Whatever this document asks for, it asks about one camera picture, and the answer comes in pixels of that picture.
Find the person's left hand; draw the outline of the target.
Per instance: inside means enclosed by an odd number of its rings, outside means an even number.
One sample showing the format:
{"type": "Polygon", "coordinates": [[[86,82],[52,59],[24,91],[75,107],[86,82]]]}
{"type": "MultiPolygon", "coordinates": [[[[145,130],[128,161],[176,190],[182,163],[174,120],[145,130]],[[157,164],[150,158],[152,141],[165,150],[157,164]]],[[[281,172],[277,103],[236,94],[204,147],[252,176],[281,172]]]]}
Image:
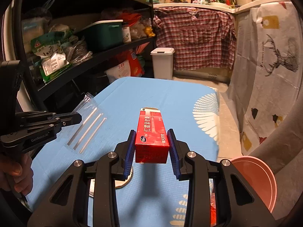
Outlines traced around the person's left hand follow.
{"type": "Polygon", "coordinates": [[[32,158],[28,153],[22,154],[20,162],[13,161],[9,157],[1,155],[1,189],[10,191],[11,186],[6,175],[12,176],[13,188],[17,193],[28,195],[33,188],[32,158]]]}

